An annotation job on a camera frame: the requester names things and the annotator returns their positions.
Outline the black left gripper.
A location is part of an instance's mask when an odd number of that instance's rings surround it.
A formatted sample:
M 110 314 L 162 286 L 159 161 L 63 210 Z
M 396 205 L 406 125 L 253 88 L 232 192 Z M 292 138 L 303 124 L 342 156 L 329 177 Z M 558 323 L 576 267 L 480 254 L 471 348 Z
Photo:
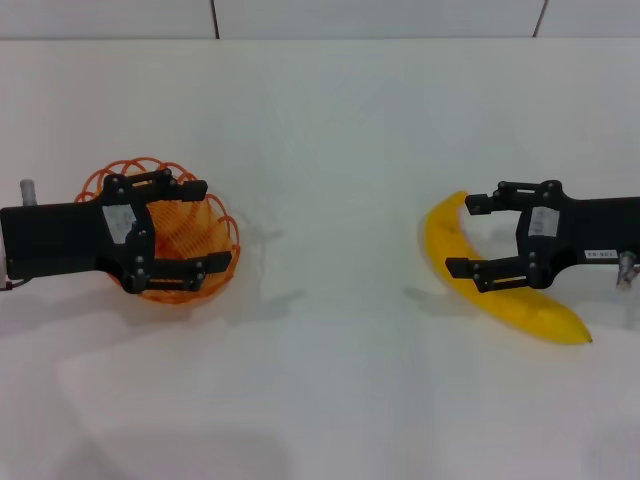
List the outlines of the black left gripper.
M 207 190 L 206 181 L 180 184 L 165 168 L 108 175 L 102 195 L 88 202 L 3 208 L 7 276 L 31 280 L 100 271 L 123 286 L 147 286 L 155 234 L 143 203 L 203 201 Z

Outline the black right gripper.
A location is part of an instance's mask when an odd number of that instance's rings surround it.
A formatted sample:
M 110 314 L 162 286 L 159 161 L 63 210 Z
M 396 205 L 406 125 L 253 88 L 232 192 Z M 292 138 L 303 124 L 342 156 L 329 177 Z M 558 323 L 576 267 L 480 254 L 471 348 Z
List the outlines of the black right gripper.
M 532 287 L 546 289 L 565 269 L 577 265 L 614 265 L 616 283 L 631 287 L 639 276 L 639 199 L 573 199 L 558 181 L 500 181 L 489 195 L 465 198 L 471 215 L 520 212 L 520 256 L 501 259 L 449 257 L 454 279 L 472 280 L 480 293 Z

